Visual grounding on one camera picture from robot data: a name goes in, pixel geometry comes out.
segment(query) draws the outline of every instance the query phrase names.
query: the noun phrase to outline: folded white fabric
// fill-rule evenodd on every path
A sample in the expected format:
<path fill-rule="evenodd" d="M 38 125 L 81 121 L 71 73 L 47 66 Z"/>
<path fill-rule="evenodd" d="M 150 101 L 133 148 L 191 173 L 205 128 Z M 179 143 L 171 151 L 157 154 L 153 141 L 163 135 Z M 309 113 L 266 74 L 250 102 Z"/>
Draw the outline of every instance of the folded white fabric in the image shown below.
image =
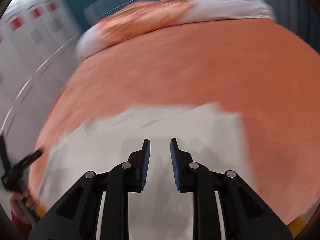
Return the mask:
<path fill-rule="evenodd" d="M 270 19 L 274 20 L 271 6 L 263 0 L 193 0 L 192 9 L 179 19 L 175 25 L 217 21 L 222 19 Z M 79 61 L 109 47 L 99 38 L 96 26 L 87 30 L 76 46 L 76 57 Z"/>
<path fill-rule="evenodd" d="M 141 194 L 129 194 L 130 238 L 191 239 L 192 194 L 180 194 L 175 186 L 172 138 L 194 161 L 216 172 L 232 169 L 254 188 L 240 115 L 218 109 L 212 104 L 131 108 L 111 119 L 85 123 L 52 149 L 39 197 L 51 207 L 86 171 L 110 171 L 149 138 L 146 186 Z"/>

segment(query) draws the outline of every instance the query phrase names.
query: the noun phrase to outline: bed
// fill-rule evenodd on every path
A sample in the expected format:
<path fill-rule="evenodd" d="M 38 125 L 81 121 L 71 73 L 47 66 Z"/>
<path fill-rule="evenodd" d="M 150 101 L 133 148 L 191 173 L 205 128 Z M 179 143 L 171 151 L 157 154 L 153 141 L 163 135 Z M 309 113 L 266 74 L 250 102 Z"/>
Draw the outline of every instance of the bed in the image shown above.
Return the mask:
<path fill-rule="evenodd" d="M 285 222 L 318 199 L 320 56 L 267 19 L 227 19 L 161 28 L 103 49 L 60 92 L 30 170 L 37 195 L 48 151 L 87 119 L 134 105 L 218 101 L 243 116 L 258 194 Z"/>

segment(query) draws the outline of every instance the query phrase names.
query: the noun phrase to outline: mattress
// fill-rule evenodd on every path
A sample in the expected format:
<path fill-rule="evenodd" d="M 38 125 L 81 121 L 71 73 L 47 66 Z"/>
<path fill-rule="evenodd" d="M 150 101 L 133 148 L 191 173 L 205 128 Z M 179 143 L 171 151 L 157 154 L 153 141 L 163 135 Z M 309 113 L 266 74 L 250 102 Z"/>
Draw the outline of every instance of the mattress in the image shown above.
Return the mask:
<path fill-rule="evenodd" d="M 31 191 L 38 192 L 50 148 L 88 119 L 134 105 L 218 101 L 241 112 L 257 193 L 289 223 L 320 193 L 319 65 L 308 44 L 263 19 L 172 26 L 102 50 L 82 62 L 52 107 Z"/>

